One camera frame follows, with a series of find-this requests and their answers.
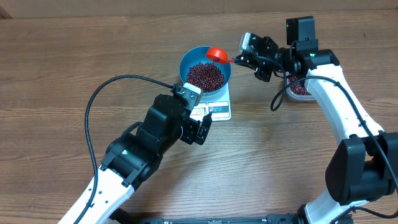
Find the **red measuring scoop blue handle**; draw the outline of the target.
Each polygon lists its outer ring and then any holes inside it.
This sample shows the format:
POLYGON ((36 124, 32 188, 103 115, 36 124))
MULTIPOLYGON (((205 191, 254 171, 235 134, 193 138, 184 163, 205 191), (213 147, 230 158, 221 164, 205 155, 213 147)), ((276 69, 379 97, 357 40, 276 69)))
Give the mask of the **red measuring scoop blue handle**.
POLYGON ((229 58, 226 51, 219 47, 210 47, 205 55, 207 59, 219 64, 236 63, 239 61, 239 58, 229 58))

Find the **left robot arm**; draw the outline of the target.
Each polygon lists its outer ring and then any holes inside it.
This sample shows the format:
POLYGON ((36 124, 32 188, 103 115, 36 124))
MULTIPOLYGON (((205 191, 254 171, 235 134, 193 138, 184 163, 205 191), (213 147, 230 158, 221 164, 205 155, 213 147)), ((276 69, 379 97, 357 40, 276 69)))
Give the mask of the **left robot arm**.
POLYGON ((130 126, 108 146, 98 176, 61 223, 105 223, 159 168, 163 155, 176 141, 202 145, 212 118, 206 115, 199 121, 190 116, 202 94, 192 84, 176 83, 171 95, 158 95, 145 120, 130 126))

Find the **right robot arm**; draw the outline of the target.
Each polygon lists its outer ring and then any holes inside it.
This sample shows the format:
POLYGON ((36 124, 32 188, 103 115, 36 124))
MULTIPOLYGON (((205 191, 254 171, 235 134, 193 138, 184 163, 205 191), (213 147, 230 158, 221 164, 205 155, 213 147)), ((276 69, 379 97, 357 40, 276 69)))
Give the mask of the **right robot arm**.
POLYGON ((326 189, 298 210, 301 223, 349 223, 368 202, 397 192, 397 134, 368 115, 349 87, 339 60, 320 49, 312 16, 287 19, 287 45, 245 33, 236 65, 268 82, 274 72, 303 84, 324 112, 338 143, 325 171, 326 189))

